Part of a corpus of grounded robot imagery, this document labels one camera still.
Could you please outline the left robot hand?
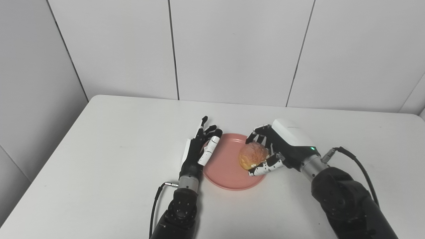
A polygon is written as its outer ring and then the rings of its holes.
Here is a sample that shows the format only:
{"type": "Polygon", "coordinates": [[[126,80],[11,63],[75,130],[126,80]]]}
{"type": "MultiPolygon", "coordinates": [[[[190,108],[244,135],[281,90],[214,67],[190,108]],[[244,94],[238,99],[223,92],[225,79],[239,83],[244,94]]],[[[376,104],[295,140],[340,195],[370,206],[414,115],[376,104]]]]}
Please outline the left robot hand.
{"type": "Polygon", "coordinates": [[[179,172],[179,179],[182,176],[192,176],[200,179],[204,166],[211,159],[223,132],[213,124],[205,129],[208,116],[201,119],[194,138],[188,139],[183,153],[183,161],[179,172]]]}

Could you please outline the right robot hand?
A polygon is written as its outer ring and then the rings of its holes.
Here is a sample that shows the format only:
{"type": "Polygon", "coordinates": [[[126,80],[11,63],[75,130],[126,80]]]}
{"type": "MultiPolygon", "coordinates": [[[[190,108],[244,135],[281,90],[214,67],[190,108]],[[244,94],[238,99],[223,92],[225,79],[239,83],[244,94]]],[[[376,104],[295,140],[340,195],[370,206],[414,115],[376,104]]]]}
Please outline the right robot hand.
{"type": "Polygon", "coordinates": [[[302,172],[313,159],[321,159],[310,137],[289,119],[275,119],[272,124],[254,128],[245,143],[263,141],[270,156],[249,169],[250,176],[265,175],[284,166],[302,172]]]}

